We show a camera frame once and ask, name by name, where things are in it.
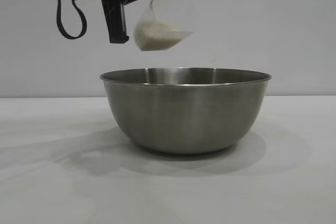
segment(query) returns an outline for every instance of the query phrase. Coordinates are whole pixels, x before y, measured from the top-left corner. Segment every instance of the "black strap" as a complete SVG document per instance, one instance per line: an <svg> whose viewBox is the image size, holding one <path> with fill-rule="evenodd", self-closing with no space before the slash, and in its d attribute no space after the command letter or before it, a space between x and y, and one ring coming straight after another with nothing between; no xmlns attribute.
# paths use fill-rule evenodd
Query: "black strap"
<svg viewBox="0 0 336 224"><path fill-rule="evenodd" d="M67 33L67 31L65 31L64 26L62 24L62 17L61 17L61 10L62 10L61 0L57 0L57 13L56 13L57 27L58 27L58 30L60 31L60 33L64 37L66 37L67 39L78 39L78 38L82 37L86 33L87 28L88 28L88 23L86 21L85 15L82 12L82 10L78 8L75 1L76 0L72 0L72 5L74 6L76 11L78 12L79 17L82 21L82 31L80 32L80 34L77 37L71 36L70 34Z"/></svg>

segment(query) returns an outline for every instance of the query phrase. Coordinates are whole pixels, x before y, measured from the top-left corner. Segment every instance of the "falling flour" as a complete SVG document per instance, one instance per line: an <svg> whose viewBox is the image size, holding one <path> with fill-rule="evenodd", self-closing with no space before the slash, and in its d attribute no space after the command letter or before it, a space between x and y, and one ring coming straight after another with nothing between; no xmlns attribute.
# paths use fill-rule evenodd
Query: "falling flour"
<svg viewBox="0 0 336 224"><path fill-rule="evenodd" d="M134 40L141 51L167 50L191 32L159 22L142 22L134 30Z"/></svg>

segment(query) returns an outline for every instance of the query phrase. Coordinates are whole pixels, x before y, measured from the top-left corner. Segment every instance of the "flour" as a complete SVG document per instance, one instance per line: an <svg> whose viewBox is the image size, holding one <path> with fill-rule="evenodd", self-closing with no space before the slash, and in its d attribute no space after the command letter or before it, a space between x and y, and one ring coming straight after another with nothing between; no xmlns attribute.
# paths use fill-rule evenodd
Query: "flour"
<svg viewBox="0 0 336 224"><path fill-rule="evenodd" d="M134 40L141 51L159 51L175 46L190 34L165 23L142 22L134 30Z"/></svg>

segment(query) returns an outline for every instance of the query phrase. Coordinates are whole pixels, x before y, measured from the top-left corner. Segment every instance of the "gray backdrop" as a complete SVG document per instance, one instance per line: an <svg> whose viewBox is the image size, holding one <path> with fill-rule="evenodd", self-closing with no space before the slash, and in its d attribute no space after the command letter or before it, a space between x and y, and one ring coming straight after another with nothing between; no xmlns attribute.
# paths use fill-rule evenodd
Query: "gray backdrop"
<svg viewBox="0 0 336 224"><path fill-rule="evenodd" d="M56 0L0 0L0 97L102 96L99 74L142 67L223 67L273 75L268 94L336 94L336 0L193 0L198 31L166 52L140 52L135 22L149 0L125 8L131 41L108 43L101 3L79 0L82 39L62 38ZM63 0L66 28L80 21Z"/></svg>

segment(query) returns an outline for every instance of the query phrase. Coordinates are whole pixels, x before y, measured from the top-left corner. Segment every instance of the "metal bowl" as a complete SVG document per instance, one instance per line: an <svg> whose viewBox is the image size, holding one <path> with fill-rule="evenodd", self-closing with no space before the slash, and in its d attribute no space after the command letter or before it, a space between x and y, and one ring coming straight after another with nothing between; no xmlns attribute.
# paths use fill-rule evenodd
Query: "metal bowl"
<svg viewBox="0 0 336 224"><path fill-rule="evenodd" d="M252 127L271 76L219 68L148 68L100 77L115 120L133 142L174 154L235 144Z"/></svg>

